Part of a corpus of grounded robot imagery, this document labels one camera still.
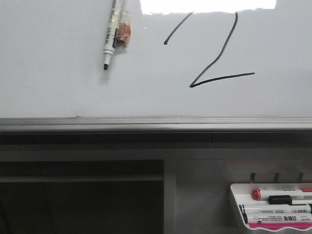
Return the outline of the white black whiteboard marker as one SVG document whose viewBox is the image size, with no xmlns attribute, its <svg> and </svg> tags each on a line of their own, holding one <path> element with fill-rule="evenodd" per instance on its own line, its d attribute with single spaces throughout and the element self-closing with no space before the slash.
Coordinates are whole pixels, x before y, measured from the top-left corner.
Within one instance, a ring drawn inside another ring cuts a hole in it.
<svg viewBox="0 0 312 234">
<path fill-rule="evenodd" d="M 107 70 L 111 59 L 115 53 L 117 32 L 119 28 L 120 15 L 122 10 L 123 0 L 114 0 L 109 17 L 109 24 L 107 28 L 105 44 L 104 44 L 104 66 L 103 69 Z"/>
</svg>

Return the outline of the red magnet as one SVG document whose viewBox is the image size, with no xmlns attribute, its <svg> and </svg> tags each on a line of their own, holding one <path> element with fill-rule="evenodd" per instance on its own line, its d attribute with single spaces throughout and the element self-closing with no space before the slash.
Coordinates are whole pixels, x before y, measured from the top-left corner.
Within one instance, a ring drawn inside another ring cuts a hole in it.
<svg viewBox="0 0 312 234">
<path fill-rule="evenodd" d="M 131 33 L 131 14 L 129 11 L 122 10 L 117 31 L 116 46 L 118 49 L 127 51 Z"/>
</svg>

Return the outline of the left tray hook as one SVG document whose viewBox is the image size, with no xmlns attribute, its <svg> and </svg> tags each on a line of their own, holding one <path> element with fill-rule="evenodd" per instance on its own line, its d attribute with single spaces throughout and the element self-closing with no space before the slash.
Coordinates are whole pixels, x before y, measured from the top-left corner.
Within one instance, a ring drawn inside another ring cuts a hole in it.
<svg viewBox="0 0 312 234">
<path fill-rule="evenodd" d="M 250 183 L 251 183 L 251 184 L 254 184 L 254 183 L 255 183 L 255 176 L 256 176 L 256 173 L 251 173 L 251 174 L 250 174 Z"/>
</svg>

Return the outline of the tray hook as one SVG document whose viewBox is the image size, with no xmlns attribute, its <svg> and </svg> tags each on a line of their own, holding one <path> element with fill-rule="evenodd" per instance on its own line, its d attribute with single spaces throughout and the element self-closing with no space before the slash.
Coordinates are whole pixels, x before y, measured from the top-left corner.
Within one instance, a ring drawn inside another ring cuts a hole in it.
<svg viewBox="0 0 312 234">
<path fill-rule="evenodd" d="M 278 183 L 279 182 L 279 176 L 280 176 L 280 173 L 278 173 L 278 172 L 274 174 L 273 183 Z"/>
<path fill-rule="evenodd" d="M 254 183 L 255 183 L 255 176 L 256 176 L 256 173 L 251 173 L 251 174 L 250 174 L 250 183 L 251 183 L 251 184 L 254 184 Z"/>
<path fill-rule="evenodd" d="M 303 182 L 303 177 L 304 177 L 304 173 L 300 172 L 298 174 L 297 183 L 302 183 Z"/>
</svg>

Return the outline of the white marker tray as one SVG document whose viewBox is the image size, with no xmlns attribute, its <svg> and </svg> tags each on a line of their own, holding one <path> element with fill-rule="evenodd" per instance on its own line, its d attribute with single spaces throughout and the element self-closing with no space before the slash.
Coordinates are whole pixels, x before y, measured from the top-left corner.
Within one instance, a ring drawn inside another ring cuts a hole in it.
<svg viewBox="0 0 312 234">
<path fill-rule="evenodd" d="M 243 220 L 242 212 L 239 205 L 266 205 L 268 201 L 256 201 L 252 198 L 252 191 L 256 189 L 265 190 L 291 190 L 311 189 L 311 183 L 234 183 L 230 185 L 230 204 L 238 224 L 239 232 L 241 234 L 310 234 L 311 227 L 305 229 L 298 229 L 295 227 L 283 227 L 277 230 L 267 228 L 250 228 Z"/>
</svg>

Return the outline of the red capped marker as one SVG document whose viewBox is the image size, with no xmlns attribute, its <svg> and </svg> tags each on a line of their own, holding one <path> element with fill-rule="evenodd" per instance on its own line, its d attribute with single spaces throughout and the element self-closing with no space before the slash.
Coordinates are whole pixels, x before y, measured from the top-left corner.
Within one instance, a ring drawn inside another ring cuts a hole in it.
<svg viewBox="0 0 312 234">
<path fill-rule="evenodd" d="M 264 190 L 264 189 L 255 189 L 251 193 L 252 198 L 255 200 L 266 200 L 270 196 L 290 196 L 295 200 L 308 200 L 312 198 L 311 189 L 282 189 L 282 190 Z"/>
</svg>

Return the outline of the middle tray hook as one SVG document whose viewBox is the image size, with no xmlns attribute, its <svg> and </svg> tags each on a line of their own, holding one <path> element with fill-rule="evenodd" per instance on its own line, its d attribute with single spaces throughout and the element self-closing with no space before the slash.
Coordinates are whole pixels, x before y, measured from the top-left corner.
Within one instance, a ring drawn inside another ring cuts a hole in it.
<svg viewBox="0 0 312 234">
<path fill-rule="evenodd" d="M 279 182 L 279 176 L 280 176 L 280 173 L 278 173 L 278 172 L 274 174 L 273 183 L 278 183 Z"/>
</svg>

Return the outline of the white marker black end lower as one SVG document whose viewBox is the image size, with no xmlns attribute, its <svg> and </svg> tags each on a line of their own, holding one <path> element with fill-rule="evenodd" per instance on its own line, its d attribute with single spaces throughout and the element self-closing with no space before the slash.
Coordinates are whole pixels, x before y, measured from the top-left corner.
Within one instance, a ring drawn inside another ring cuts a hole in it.
<svg viewBox="0 0 312 234">
<path fill-rule="evenodd" d="M 310 213 L 273 213 L 261 214 L 251 213 L 243 214 L 243 220 L 246 224 L 276 224 L 276 223 L 311 223 L 312 214 Z"/>
</svg>

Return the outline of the white marker black end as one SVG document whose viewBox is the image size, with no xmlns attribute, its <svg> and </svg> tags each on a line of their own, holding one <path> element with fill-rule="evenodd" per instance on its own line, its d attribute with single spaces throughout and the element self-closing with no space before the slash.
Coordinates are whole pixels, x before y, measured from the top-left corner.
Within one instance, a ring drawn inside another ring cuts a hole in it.
<svg viewBox="0 0 312 234">
<path fill-rule="evenodd" d="M 311 223 L 312 214 L 310 213 L 273 213 L 261 214 L 251 213 L 243 214 L 243 220 L 246 224 L 276 224 L 276 223 Z"/>
<path fill-rule="evenodd" d="M 242 214 L 282 214 L 282 213 L 311 213 L 311 204 L 279 204 L 279 205 L 239 205 Z"/>
</svg>

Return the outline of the black capped marker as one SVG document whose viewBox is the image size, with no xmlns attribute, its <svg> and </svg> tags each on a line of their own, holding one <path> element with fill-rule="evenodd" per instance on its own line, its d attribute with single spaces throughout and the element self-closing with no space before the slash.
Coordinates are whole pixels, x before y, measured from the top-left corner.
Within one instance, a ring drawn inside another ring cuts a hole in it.
<svg viewBox="0 0 312 234">
<path fill-rule="evenodd" d="M 300 204 L 311 204 L 312 199 L 303 199 L 300 197 L 290 195 L 272 195 L 268 198 L 269 204 L 271 205 L 300 205 Z"/>
</svg>

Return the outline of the right tray hook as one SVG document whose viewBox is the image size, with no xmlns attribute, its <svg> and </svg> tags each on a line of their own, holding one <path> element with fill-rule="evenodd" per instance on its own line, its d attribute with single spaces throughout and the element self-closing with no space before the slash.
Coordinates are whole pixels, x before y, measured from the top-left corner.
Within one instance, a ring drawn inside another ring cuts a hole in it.
<svg viewBox="0 0 312 234">
<path fill-rule="evenodd" d="M 303 182 L 303 177 L 304 177 L 304 173 L 300 172 L 298 174 L 297 183 L 302 183 Z"/>
</svg>

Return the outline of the white marker black end upper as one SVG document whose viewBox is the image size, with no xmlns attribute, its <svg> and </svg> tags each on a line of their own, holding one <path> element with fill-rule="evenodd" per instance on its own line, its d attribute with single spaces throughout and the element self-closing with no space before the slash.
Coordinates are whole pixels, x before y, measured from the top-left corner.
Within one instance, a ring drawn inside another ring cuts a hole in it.
<svg viewBox="0 0 312 234">
<path fill-rule="evenodd" d="M 279 204 L 279 205 L 239 205 L 242 214 L 282 214 L 282 213 L 311 213 L 311 204 Z"/>
</svg>

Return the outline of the pink eraser strip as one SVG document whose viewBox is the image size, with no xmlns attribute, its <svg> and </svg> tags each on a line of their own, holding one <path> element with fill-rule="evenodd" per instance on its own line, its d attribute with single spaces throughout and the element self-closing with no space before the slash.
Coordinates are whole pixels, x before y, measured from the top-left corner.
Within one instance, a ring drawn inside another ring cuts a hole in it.
<svg viewBox="0 0 312 234">
<path fill-rule="evenodd" d="M 311 222 L 303 223 L 250 223 L 250 228 L 265 228 L 269 230 L 279 230 L 282 228 L 297 228 L 300 230 L 308 229 L 312 226 Z"/>
</svg>

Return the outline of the whiteboard with grey frame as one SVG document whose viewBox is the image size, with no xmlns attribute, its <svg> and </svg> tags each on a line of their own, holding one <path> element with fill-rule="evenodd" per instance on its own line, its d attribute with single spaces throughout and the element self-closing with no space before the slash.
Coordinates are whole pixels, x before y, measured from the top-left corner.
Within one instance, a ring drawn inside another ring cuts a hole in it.
<svg viewBox="0 0 312 234">
<path fill-rule="evenodd" d="M 309 131 L 309 0 L 131 0 L 107 70 L 110 0 L 0 3 L 0 131 Z"/>
</svg>

